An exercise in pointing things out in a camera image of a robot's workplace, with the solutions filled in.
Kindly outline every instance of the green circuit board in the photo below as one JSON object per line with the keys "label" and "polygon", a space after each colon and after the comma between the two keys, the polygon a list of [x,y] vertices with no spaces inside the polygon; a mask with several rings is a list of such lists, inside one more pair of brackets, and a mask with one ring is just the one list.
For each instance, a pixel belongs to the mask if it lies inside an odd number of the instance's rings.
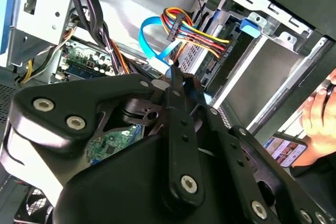
{"label": "green circuit board", "polygon": [[95,165],[141,138],[142,127],[138,125],[131,127],[127,131],[111,132],[104,137],[93,140],[87,148],[88,163]]}

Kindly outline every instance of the circuit board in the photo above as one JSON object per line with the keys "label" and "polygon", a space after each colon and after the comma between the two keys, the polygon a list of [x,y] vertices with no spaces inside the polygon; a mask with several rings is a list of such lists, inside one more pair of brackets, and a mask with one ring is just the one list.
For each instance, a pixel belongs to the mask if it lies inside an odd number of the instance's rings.
{"label": "circuit board", "polygon": [[[109,55],[83,45],[76,40],[69,40],[65,44],[55,73],[57,82],[106,76],[114,76]],[[86,151],[88,163],[95,165],[138,141],[143,136],[142,129],[141,125],[135,125],[126,131],[108,133],[91,141]]]}
{"label": "circuit board", "polygon": [[90,165],[102,161],[142,138],[142,126],[133,126],[127,131],[112,132],[89,143],[87,160]]}
{"label": "circuit board", "polygon": [[78,41],[68,41],[61,53],[58,82],[114,76],[111,57]]}

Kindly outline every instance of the smartphone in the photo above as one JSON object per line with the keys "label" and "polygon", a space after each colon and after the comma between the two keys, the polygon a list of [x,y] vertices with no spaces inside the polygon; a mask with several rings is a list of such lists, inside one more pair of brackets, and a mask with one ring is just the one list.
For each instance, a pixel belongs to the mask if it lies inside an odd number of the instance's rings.
{"label": "smartphone", "polygon": [[286,140],[271,137],[264,148],[283,168],[290,167],[307,149],[306,143],[297,140]]}

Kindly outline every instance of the red wire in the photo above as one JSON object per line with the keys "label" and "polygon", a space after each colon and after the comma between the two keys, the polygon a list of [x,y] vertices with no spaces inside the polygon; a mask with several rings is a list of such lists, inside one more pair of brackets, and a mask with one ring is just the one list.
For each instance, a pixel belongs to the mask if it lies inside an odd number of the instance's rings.
{"label": "red wire", "polygon": [[[169,20],[167,19],[167,17],[166,17],[165,15],[163,15],[163,18],[164,18],[164,20],[165,20],[168,24],[170,24]],[[218,49],[220,49],[220,50],[225,51],[225,48],[224,48],[224,47],[222,47],[222,46],[220,46],[220,45],[218,45],[218,44],[216,44],[216,43],[213,43],[213,42],[211,42],[211,41],[209,41],[209,40],[207,40],[207,39],[205,39],[205,38],[202,38],[202,37],[200,37],[200,36],[198,36],[198,35],[196,35],[196,34],[189,33],[189,32],[187,32],[187,31],[183,31],[183,30],[181,30],[181,29],[179,29],[179,32],[188,34],[189,36],[192,36],[192,37],[194,37],[195,39],[198,39],[198,40],[200,40],[200,41],[202,41],[202,42],[204,42],[204,43],[207,43],[207,44],[210,45],[210,46],[213,46],[213,47],[216,47],[216,48],[218,48]]]}
{"label": "red wire", "polygon": [[[181,12],[179,10],[170,10],[169,13],[180,14]],[[188,25],[193,26],[193,23],[190,21],[191,20],[190,17],[188,18],[187,18]]]}

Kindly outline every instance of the orange wire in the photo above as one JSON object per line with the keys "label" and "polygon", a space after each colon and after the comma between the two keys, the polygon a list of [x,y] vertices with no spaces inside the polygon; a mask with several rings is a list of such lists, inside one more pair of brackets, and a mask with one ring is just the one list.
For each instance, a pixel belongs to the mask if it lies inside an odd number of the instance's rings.
{"label": "orange wire", "polygon": [[118,55],[118,58],[120,59],[120,62],[122,64],[122,68],[125,70],[126,73],[130,73],[130,70],[127,66],[127,64],[125,63],[124,57],[121,55],[119,47],[117,46],[117,44],[114,43],[113,40],[111,40],[111,43],[113,44],[114,48],[116,49],[116,53]]}
{"label": "orange wire", "polygon": [[179,50],[177,51],[176,55],[173,58],[173,62],[174,63],[179,59],[179,57],[182,54],[182,51],[184,50],[184,48],[185,48],[186,45],[187,45],[186,42],[182,42],[182,44],[180,45]]}
{"label": "orange wire", "polygon": [[70,30],[67,30],[66,33],[63,34],[63,38],[67,37],[70,33]]}
{"label": "orange wire", "polygon": [[[163,14],[160,16],[160,18],[161,18],[161,22],[162,22],[163,28],[165,29],[165,31],[167,32],[167,34],[169,34],[169,31],[168,31],[168,29],[166,28],[166,26],[165,26],[165,22],[164,22],[164,21],[166,21],[167,23],[169,23],[169,20],[168,20]],[[209,46],[216,47],[216,48],[218,48],[218,49],[220,49],[220,50],[223,50],[223,51],[225,50],[224,47],[222,47],[222,46],[220,46],[220,45],[218,45],[218,44],[216,44],[216,43],[213,43],[212,41],[210,41],[210,40],[208,40],[208,39],[202,38],[201,36],[198,36],[197,34],[189,33],[189,32],[184,31],[184,30],[182,30],[182,29],[179,29],[179,32],[181,32],[181,33],[185,33],[185,34],[187,34],[187,35],[189,35],[189,36],[192,36],[192,37],[194,37],[194,38],[197,39],[197,40],[200,40],[200,41],[202,41],[202,42],[204,42],[204,43],[207,43]]]}
{"label": "orange wire", "polygon": [[[170,8],[166,9],[166,12],[167,12],[167,14],[172,19],[176,19],[176,15],[172,14],[170,11],[172,11],[172,12],[179,11],[180,13],[184,13],[186,16],[188,16],[188,14],[185,11],[183,11],[182,9],[180,9],[178,7],[170,7]],[[193,31],[193,32],[195,32],[197,34],[203,35],[205,37],[208,37],[208,38],[210,38],[212,40],[215,40],[215,41],[218,41],[218,42],[222,42],[222,43],[230,43],[230,41],[227,40],[227,39],[219,39],[219,38],[214,37],[214,36],[212,36],[210,34],[207,34],[207,33],[204,33],[204,32],[202,32],[200,30],[195,29],[193,26],[191,26],[190,24],[188,24],[188,22],[186,22],[186,21],[182,21],[182,24],[184,24],[189,30],[191,30],[191,31]]]}
{"label": "orange wire", "polygon": [[[181,13],[182,11],[180,11],[179,9],[174,9],[174,8],[168,8],[167,9],[167,12],[168,13],[176,13],[176,14],[179,14],[179,13]],[[189,15],[186,13],[186,12],[183,12],[184,14],[185,14],[185,16],[186,16],[186,19],[187,19],[187,22],[188,22],[188,24],[190,25],[190,26],[193,26],[194,25],[194,23],[193,23],[193,21],[191,20],[191,18],[189,17]]]}
{"label": "orange wire", "polygon": [[200,44],[200,43],[197,43],[197,42],[195,42],[195,41],[191,41],[191,40],[187,40],[187,39],[177,38],[177,40],[180,40],[180,41],[186,41],[186,42],[191,43],[191,44],[194,44],[194,45],[196,45],[196,46],[198,46],[198,47],[202,47],[202,48],[204,48],[204,49],[206,49],[206,50],[212,52],[218,59],[221,58],[220,55],[219,55],[214,49],[212,49],[212,48],[210,48],[210,47],[204,46],[204,45],[202,45],[202,44]]}

